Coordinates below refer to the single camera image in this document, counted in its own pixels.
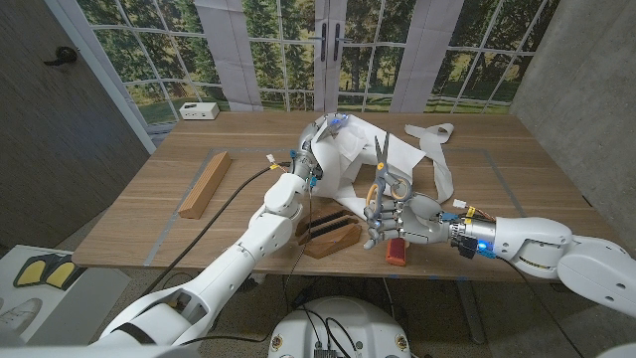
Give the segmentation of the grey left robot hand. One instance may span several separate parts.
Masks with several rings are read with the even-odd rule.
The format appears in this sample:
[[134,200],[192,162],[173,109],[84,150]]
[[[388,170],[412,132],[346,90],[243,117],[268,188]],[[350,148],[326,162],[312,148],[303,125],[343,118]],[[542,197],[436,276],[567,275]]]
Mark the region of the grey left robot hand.
[[334,197],[341,180],[340,152],[334,136],[348,123],[344,113],[328,113],[308,124],[301,133],[290,170],[303,180],[317,178],[317,195]]

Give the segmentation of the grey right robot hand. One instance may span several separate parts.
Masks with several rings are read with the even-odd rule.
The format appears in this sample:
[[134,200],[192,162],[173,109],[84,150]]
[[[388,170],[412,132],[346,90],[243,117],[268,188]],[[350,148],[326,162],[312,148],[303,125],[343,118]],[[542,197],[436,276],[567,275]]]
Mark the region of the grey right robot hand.
[[415,193],[406,201],[376,198],[367,200],[364,216],[370,238],[366,250],[380,242],[403,239],[412,244],[449,243],[459,254],[472,259],[476,254],[493,259],[496,220],[481,214],[444,212],[432,198]]

